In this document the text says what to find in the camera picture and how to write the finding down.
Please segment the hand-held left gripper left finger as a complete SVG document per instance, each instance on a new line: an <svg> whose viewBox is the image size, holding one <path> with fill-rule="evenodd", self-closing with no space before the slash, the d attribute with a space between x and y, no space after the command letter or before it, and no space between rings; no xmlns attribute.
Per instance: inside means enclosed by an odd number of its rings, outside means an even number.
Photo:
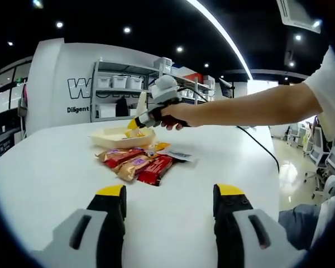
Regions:
<svg viewBox="0 0 335 268"><path fill-rule="evenodd" d="M126 187L96 192L87 208L78 209L52 233L52 241L32 257L42 267L122 267Z"/></svg>

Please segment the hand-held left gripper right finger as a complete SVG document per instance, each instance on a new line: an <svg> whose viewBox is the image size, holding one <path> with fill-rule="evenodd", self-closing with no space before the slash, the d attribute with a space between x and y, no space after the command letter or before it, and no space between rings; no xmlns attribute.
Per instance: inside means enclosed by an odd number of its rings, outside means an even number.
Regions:
<svg viewBox="0 0 335 268"><path fill-rule="evenodd" d="M306 254L287 240L285 229L252 207L236 186L213 188L218 267L294 267Z"/></svg>

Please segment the person's right hand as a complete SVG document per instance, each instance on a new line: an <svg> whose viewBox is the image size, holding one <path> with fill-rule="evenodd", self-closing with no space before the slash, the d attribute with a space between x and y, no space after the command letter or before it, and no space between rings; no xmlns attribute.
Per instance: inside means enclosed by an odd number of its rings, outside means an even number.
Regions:
<svg viewBox="0 0 335 268"><path fill-rule="evenodd" d="M197 106L186 103L173 104L165 107L161 110L163 117L174 117L172 120L163 120L161 122L161 127L165 127L167 130L181 130L184 126L179 123L179 121L185 121L190 127L198 127L198 119L195 116L197 111Z"/></svg>

